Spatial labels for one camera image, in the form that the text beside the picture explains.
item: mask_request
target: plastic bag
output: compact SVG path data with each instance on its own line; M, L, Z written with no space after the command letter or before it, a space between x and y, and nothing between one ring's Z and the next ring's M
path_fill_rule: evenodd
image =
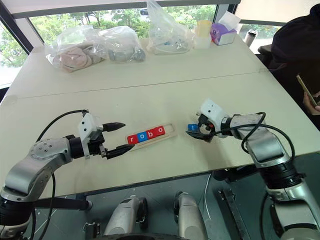
M108 59L114 62L141 62L146 58L137 33L128 26L116 26L102 30L99 35L107 49Z
M91 25L68 28L51 45L45 45L45 56L49 62L67 72L101 62L106 52L99 32Z
M155 0L146 1L151 21L147 50L154 54L182 54L193 47L194 34L177 23Z

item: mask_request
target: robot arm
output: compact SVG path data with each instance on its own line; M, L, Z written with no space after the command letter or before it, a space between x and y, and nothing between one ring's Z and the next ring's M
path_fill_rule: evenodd
M78 129L80 137L69 135L57 139L36 142L28 155L9 171L0 193L0 239L21 237L29 223L33 203L45 189L55 170L73 159L101 155L111 159L134 147L132 144L118 146L108 151L102 132L124 127L123 123L100 124L99 119L86 113Z
M219 131L222 131L217 134L220 138L234 136L243 140L261 119L259 114L229 117L210 99L202 104L200 112L199 129L187 133L206 142L211 142L215 132ZM207 134L200 130L203 125ZM315 234L314 231L317 231L316 234L319 235L320 208L278 137L266 127L260 126L246 138L245 146L266 184L268 195L274 201L270 211L274 226L279 226L279 237L289 239L291 232L296 234L297 229L302 229L306 234Z

